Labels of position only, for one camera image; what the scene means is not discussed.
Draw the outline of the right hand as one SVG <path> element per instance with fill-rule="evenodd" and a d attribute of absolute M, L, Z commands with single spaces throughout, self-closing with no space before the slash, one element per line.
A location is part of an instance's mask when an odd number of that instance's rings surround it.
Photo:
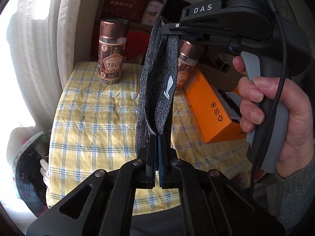
<path fill-rule="evenodd" d="M 251 82 L 244 76 L 239 80 L 238 91 L 242 97 L 240 126 L 244 132 L 250 133 L 264 122 L 264 112 L 256 104 L 264 97 L 275 98 L 278 85 L 279 78 L 255 77 Z M 288 178 L 305 168 L 314 157 L 313 114 L 308 96 L 290 79 L 285 80 L 280 101 L 287 106 L 290 114 L 277 173 Z"/>

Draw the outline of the grey sweater forearm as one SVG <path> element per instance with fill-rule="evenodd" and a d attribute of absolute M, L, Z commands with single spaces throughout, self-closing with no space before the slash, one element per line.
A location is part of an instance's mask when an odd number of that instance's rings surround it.
<path fill-rule="evenodd" d="M 276 218 L 290 232 L 314 200 L 314 159 L 288 178 L 276 175 Z"/>

